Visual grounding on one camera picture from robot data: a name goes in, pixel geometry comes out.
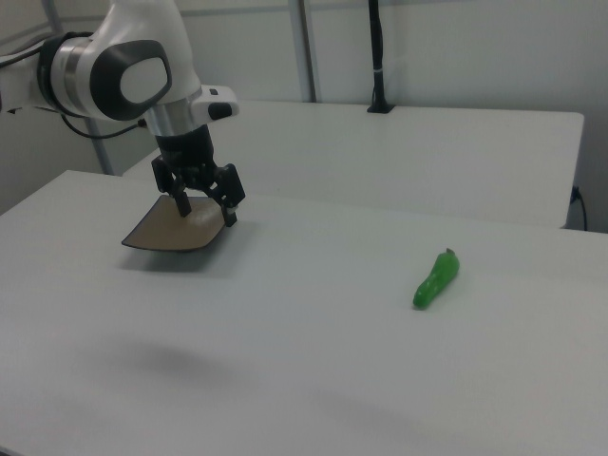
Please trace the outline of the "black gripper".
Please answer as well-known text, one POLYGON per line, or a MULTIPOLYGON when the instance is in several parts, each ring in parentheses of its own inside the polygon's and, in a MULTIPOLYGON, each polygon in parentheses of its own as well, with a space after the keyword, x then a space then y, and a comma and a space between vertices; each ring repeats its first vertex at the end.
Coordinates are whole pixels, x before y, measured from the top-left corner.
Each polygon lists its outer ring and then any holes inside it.
POLYGON ((236 210, 246 194, 232 163, 222 167, 215 164, 208 126, 155 139, 161 153, 151 162, 155 182, 161 193, 175 201, 180 216, 186 218, 192 211, 185 187, 205 191, 220 207, 224 225, 232 227, 238 221, 236 210))

